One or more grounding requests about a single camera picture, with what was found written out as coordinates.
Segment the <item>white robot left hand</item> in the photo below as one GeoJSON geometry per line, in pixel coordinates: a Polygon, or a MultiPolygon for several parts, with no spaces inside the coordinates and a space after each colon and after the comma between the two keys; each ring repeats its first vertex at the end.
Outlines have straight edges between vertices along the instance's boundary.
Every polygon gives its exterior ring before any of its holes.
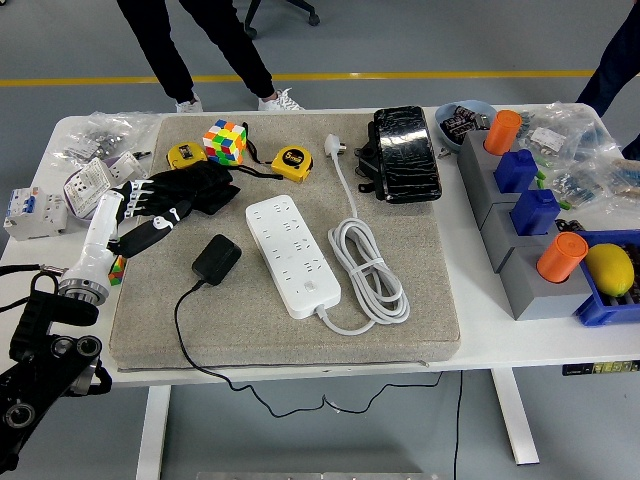
{"type": "Polygon", "coordinates": [[[131,258],[159,242],[186,217],[196,191],[154,177],[109,190],[98,203],[78,262],[62,276],[66,296],[108,296],[108,274],[118,255],[131,258]]]}

